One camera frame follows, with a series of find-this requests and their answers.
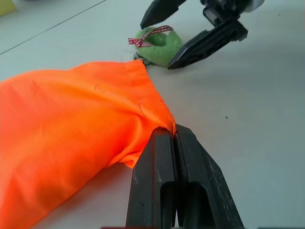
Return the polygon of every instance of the yellow object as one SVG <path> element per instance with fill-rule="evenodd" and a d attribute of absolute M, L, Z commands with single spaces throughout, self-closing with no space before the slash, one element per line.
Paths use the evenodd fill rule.
<path fill-rule="evenodd" d="M 0 0 L 0 16 L 3 16 L 15 10 L 16 7 L 11 0 Z"/>

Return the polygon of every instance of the orange fabric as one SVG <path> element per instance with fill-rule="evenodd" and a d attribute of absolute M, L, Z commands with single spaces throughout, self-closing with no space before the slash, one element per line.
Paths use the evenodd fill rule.
<path fill-rule="evenodd" d="M 27 229 L 116 162 L 133 167 L 175 121 L 141 61 L 92 62 L 0 83 L 0 229 Z"/>

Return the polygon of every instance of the ribbon bow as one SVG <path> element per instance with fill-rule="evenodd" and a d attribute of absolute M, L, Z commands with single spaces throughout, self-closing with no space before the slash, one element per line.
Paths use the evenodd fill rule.
<path fill-rule="evenodd" d="M 156 33 L 161 33 L 161 32 L 167 32 L 167 31 L 172 31 L 173 28 L 168 26 L 168 25 L 164 25 L 164 26 L 160 26 L 158 28 L 155 28 L 154 30 L 148 32 L 147 34 L 143 35 L 142 37 L 140 37 L 139 39 L 135 39 L 135 38 L 128 38 L 128 43 L 129 44 L 134 44 L 135 46 L 137 46 L 138 48 L 141 47 L 149 47 L 149 46 L 153 46 L 153 44 L 150 44 L 148 42 L 143 42 L 149 35 L 152 34 L 156 34 Z"/>

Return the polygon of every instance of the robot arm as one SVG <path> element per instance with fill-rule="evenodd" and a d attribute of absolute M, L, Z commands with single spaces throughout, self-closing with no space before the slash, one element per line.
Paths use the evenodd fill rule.
<path fill-rule="evenodd" d="M 160 23 L 176 11 L 186 0 L 154 0 L 147 9 L 141 28 Z M 248 30 L 238 21 L 243 12 L 259 8 L 264 0 L 200 0 L 205 6 L 203 15 L 214 26 L 188 41 L 174 56 L 168 69 L 183 68 L 206 59 L 233 41 L 242 41 Z"/>

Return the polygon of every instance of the black claw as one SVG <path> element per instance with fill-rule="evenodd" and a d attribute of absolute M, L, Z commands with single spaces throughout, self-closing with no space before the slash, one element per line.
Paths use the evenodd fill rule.
<path fill-rule="evenodd" d="M 178 7 L 186 0 L 154 0 L 147 9 L 142 22 L 141 28 L 158 24 L 178 11 Z"/>
<path fill-rule="evenodd" d="M 226 21 L 211 31 L 203 31 L 188 41 L 168 64 L 168 69 L 184 68 L 206 59 L 233 41 L 247 37 L 246 30 L 237 20 Z"/>

